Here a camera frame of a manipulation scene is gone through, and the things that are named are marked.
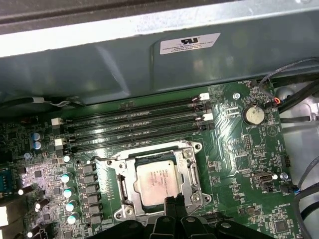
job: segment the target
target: ul logo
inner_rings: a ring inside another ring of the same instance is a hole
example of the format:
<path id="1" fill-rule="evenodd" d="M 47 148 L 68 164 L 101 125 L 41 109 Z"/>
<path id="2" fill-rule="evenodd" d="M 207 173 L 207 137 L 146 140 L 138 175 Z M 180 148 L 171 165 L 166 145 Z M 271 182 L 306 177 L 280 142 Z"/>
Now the ul logo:
<path id="1" fill-rule="evenodd" d="M 197 43 L 198 42 L 198 39 L 197 37 L 194 37 L 193 39 L 192 38 L 189 38 L 189 39 L 183 39 L 181 40 L 181 42 L 186 45 L 186 44 L 194 44 L 194 43 Z"/>

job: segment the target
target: mounting screw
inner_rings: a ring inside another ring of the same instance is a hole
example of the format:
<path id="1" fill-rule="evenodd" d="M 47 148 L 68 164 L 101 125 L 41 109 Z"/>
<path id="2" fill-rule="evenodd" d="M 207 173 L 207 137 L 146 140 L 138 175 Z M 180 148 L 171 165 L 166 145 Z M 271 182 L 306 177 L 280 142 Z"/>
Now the mounting screw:
<path id="1" fill-rule="evenodd" d="M 191 200 L 192 200 L 193 202 L 198 202 L 199 199 L 200 199 L 200 197 L 199 197 L 197 194 L 193 194 L 193 195 L 191 196 Z"/>
<path id="2" fill-rule="evenodd" d="M 231 227 L 229 223 L 222 223 L 221 226 L 223 228 L 230 228 Z"/>
<path id="3" fill-rule="evenodd" d="M 234 100 L 239 100 L 240 99 L 240 94 L 239 93 L 234 93 L 233 94 L 233 99 Z"/>
<path id="4" fill-rule="evenodd" d="M 186 221 L 188 221 L 189 223 L 193 223 L 195 222 L 195 218 L 189 217 L 189 218 L 186 218 Z"/>
<path id="5" fill-rule="evenodd" d="M 191 150 L 185 150 L 184 151 L 184 157 L 185 158 L 191 158 L 191 156 L 192 156 L 193 154 L 192 154 L 192 152 L 191 152 Z"/>
<path id="6" fill-rule="evenodd" d="M 119 164 L 119 168 L 125 168 L 125 164 L 124 163 L 120 163 Z"/>
<path id="7" fill-rule="evenodd" d="M 125 213 L 128 215 L 128 216 L 131 216 L 134 212 L 134 209 L 132 207 L 127 207 L 125 208 Z"/>
<path id="8" fill-rule="evenodd" d="M 280 179 L 281 180 L 287 180 L 287 179 L 289 179 L 289 175 L 287 173 L 285 173 L 285 172 L 282 172 L 280 174 Z"/>

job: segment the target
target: green circuit board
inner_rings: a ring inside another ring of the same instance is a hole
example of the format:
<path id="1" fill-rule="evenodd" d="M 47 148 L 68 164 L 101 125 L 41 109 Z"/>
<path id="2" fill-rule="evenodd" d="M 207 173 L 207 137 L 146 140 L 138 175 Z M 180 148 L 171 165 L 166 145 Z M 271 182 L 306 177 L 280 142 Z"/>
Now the green circuit board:
<path id="1" fill-rule="evenodd" d="M 187 140 L 203 145 L 196 163 L 202 192 L 212 198 L 194 215 L 220 212 L 274 238 L 301 237 L 291 207 L 293 195 L 279 188 L 291 179 L 278 110 L 256 85 L 254 80 L 212 85 L 0 124 L 0 150 L 12 159 L 1 166 L 14 179 L 11 192 L 29 185 L 35 188 L 27 195 L 26 232 L 38 224 L 54 223 L 55 238 L 81 239 L 119 223 L 114 218 L 121 207 L 115 170 L 97 161 L 92 164 L 99 187 L 98 219 L 88 212 L 89 194 L 83 193 L 86 162 L 129 148 Z M 265 87 L 273 92 L 271 83 Z M 209 98 L 199 101 L 207 93 Z M 52 126 L 52 119 L 61 122 Z M 35 132 L 40 144 L 35 144 Z M 57 139 L 65 141 L 62 150 L 56 147 Z M 69 162 L 63 161 L 65 155 Z M 61 176 L 67 172 L 73 178 L 63 183 Z M 258 172 L 271 172 L 273 180 L 261 183 L 254 177 Z M 66 199 L 63 190 L 68 187 L 76 190 Z M 2 190 L 2 196 L 7 193 L 8 189 Z M 49 204 L 35 212 L 34 204 L 43 198 Z M 78 203 L 74 212 L 80 216 L 72 225 L 67 222 L 71 212 L 65 210 L 70 200 Z"/>

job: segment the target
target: white label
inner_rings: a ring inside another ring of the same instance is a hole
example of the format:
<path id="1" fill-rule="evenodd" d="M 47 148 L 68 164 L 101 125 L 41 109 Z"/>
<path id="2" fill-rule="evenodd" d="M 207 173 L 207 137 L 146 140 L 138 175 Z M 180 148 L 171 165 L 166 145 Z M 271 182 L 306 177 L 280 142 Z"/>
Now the white label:
<path id="1" fill-rule="evenodd" d="M 160 43 L 160 55 L 212 47 L 219 35 L 220 33 L 214 33 L 162 41 Z"/>

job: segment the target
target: cpu socket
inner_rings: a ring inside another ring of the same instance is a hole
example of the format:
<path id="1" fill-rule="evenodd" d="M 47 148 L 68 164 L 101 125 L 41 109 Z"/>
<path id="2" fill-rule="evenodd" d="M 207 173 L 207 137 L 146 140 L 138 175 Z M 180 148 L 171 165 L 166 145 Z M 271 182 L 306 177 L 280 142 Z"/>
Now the cpu socket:
<path id="1" fill-rule="evenodd" d="M 115 220 L 142 222 L 162 215 L 164 199 L 178 193 L 184 195 L 189 215 L 210 203 L 198 177 L 195 155 L 201 150 L 201 143 L 181 140 L 123 150 L 104 159 L 117 175 L 121 208 Z"/>

